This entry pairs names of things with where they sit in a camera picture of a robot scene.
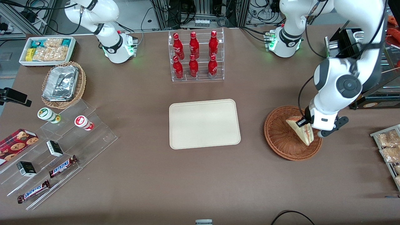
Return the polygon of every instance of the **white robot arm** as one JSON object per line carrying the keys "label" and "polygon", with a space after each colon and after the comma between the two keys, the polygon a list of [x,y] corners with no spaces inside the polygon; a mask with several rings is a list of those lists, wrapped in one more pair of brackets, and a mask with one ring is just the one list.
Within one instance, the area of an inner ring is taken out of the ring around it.
{"label": "white robot arm", "polygon": [[316,68],[314,85],[318,94],[306,108],[305,118],[297,124],[302,126],[310,122],[313,128],[322,130],[320,137],[326,137],[331,133],[329,131],[347,123],[347,118],[337,118],[339,110],[359,96],[362,85],[374,70],[384,28],[384,3],[382,0],[370,0],[367,4],[364,0],[281,0],[280,9],[286,16],[286,23],[283,28],[271,31],[275,37],[269,47],[270,51],[280,57],[292,56],[305,30],[305,15],[319,14],[321,9],[323,14],[333,8],[364,31],[364,39],[360,43],[366,49],[358,60],[328,58]]}
{"label": "white robot arm", "polygon": [[113,0],[74,0],[67,2],[66,6],[74,3],[77,5],[64,9],[68,19],[95,34],[111,62],[122,63],[136,55],[137,40],[119,34],[111,24],[119,16],[118,6]]}

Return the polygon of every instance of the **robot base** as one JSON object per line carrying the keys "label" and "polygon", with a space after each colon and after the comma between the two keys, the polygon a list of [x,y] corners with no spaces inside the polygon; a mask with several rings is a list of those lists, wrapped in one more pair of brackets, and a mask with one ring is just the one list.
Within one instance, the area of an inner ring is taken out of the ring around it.
{"label": "robot base", "polygon": [[279,57],[288,58],[294,55],[294,53],[300,48],[301,39],[299,40],[297,46],[287,47],[279,37],[279,32],[281,29],[282,27],[278,27],[275,30],[270,30],[269,33],[264,35],[264,41],[268,42],[265,43],[265,49],[267,52],[271,51]]}
{"label": "robot base", "polygon": [[122,45],[116,53],[108,53],[103,48],[104,54],[113,63],[123,63],[131,57],[136,57],[138,39],[133,39],[132,36],[127,34],[120,34],[120,36],[122,37]]}

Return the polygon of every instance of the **white cylindrical container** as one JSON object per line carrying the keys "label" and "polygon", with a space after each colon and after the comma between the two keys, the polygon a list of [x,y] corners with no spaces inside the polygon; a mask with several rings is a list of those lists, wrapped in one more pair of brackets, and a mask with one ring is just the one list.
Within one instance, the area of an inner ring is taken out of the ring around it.
{"label": "white cylindrical container", "polygon": [[83,129],[90,131],[94,128],[94,124],[86,118],[86,116],[78,116],[75,119],[75,125],[78,127],[82,127]]}
{"label": "white cylindrical container", "polygon": [[61,121],[61,116],[49,108],[41,108],[38,111],[38,118],[49,121],[50,123],[58,123]]}

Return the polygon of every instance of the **snack box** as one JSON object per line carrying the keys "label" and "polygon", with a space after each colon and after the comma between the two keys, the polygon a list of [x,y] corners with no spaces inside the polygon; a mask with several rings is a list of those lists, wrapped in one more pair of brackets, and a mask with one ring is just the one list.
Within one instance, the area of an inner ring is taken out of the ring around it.
{"label": "snack box", "polygon": [[0,141],[0,166],[38,141],[38,136],[30,131],[19,129]]}
{"label": "snack box", "polygon": [[[28,49],[31,48],[32,42],[47,39],[47,38],[62,38],[62,39],[70,39],[71,40],[65,60],[64,61],[48,61],[48,62],[26,61],[26,53],[28,52]],[[25,47],[24,47],[24,50],[22,51],[19,62],[23,66],[54,66],[54,65],[61,64],[63,62],[69,62],[71,59],[71,56],[72,56],[72,52],[74,51],[75,43],[76,43],[76,41],[72,36],[57,36],[57,37],[54,37],[54,36],[45,37],[44,36],[44,37],[28,38],[26,40]]]}

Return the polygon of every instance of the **snickers bar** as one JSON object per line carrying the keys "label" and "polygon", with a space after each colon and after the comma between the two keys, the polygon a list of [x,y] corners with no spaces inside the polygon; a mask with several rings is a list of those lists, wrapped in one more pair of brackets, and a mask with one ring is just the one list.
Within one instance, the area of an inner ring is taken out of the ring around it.
{"label": "snickers bar", "polygon": [[33,188],[32,190],[30,190],[29,192],[26,192],[24,195],[20,195],[17,198],[18,204],[23,203],[24,201],[26,201],[28,198],[38,194],[39,192],[41,192],[42,190],[46,190],[46,189],[50,189],[50,183],[48,180],[46,180],[43,184]]}
{"label": "snickers bar", "polygon": [[65,161],[63,164],[59,165],[58,167],[56,167],[54,170],[50,171],[50,178],[53,178],[54,176],[56,176],[57,174],[61,173],[62,171],[64,171],[65,169],[67,169],[68,167],[70,167],[72,164],[74,164],[75,162],[77,162],[78,159],[76,158],[75,155],[73,155],[71,158],[69,158],[67,161]]}

